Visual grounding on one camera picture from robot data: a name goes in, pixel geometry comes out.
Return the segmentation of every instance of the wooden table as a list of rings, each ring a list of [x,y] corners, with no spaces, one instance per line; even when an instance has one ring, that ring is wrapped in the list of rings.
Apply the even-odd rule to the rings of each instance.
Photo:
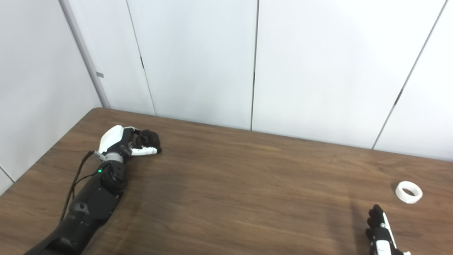
[[[376,203],[403,251],[453,251],[452,162],[97,108],[0,197],[0,254],[55,228],[80,160],[117,124],[156,131],[163,152],[128,163],[125,197],[87,255],[367,255]],[[423,189],[418,203],[394,195],[402,180]]]

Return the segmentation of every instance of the robotic hand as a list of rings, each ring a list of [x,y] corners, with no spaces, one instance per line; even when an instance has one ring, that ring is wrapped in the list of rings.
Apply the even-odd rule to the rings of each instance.
[[[369,211],[366,235],[371,241],[370,255],[410,255],[410,252],[401,252],[396,248],[395,239],[387,220],[386,213],[379,205],[374,205]]]
[[[82,160],[57,228],[25,255],[80,255],[99,227],[107,223],[124,194],[127,186],[125,162],[131,156],[160,152],[156,133],[120,125],[112,127],[102,136],[99,150],[89,152]],[[73,198],[65,216],[78,174],[92,154],[96,154],[102,163]]]

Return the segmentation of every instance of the prosthetic hand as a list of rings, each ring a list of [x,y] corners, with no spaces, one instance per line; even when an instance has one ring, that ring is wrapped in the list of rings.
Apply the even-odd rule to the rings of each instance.
[[[25,255],[80,255],[99,227],[107,223],[123,196],[127,186],[125,162],[131,156],[159,152],[160,142],[156,133],[134,127],[112,127],[102,136],[99,150],[89,152],[83,159],[57,228]],[[92,154],[96,154],[102,163],[73,198],[65,215],[78,174],[84,161]]]
[[[369,212],[366,235],[371,241],[370,255],[410,255],[410,252],[401,252],[396,248],[395,239],[390,229],[386,213],[379,205],[374,205]]]

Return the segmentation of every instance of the white wall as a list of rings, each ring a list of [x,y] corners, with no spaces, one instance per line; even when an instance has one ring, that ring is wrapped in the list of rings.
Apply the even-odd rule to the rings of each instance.
[[[158,116],[250,129],[256,0],[129,0]]]
[[[371,148],[444,0],[261,0],[253,130]]]
[[[57,0],[1,1],[0,33],[0,167],[16,181],[101,104]]]
[[[126,0],[62,0],[106,107],[155,115]]]
[[[376,150],[453,161],[453,3],[439,18]]]
[[[11,187],[11,185],[13,185],[13,181],[0,169],[0,196]]]

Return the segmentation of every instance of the wire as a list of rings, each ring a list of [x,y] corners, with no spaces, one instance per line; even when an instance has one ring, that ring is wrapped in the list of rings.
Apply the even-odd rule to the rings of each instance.
[[[63,206],[63,212],[61,213],[61,216],[60,216],[60,222],[63,221],[64,215],[66,214],[67,204],[69,203],[69,199],[71,198],[71,194],[74,192],[74,187],[75,187],[75,185],[77,183],[77,179],[79,178],[80,172],[82,171],[83,164],[85,164],[85,161],[87,161],[87,159],[91,155],[93,155],[93,153],[94,153],[94,151],[89,151],[83,157],[82,161],[80,162],[79,169],[77,169],[76,176],[74,177],[74,180],[72,181],[71,187],[69,188],[69,192],[67,193],[66,201],[64,202],[64,206]]]
[[[88,178],[88,177],[93,177],[93,176],[94,176],[95,174],[97,174],[97,173],[98,173],[98,172],[97,172],[97,170],[96,170],[96,172],[94,172],[94,173],[92,173],[92,174],[89,174],[89,175],[85,175],[84,177],[82,177],[82,178],[80,178],[80,179],[77,180],[77,182],[76,182],[76,184],[74,184],[74,188],[72,189],[72,192],[71,192],[71,193],[72,193],[72,200],[74,200],[74,197],[75,197],[75,188],[76,188],[77,184],[78,184],[81,180],[86,179],[86,178]]]

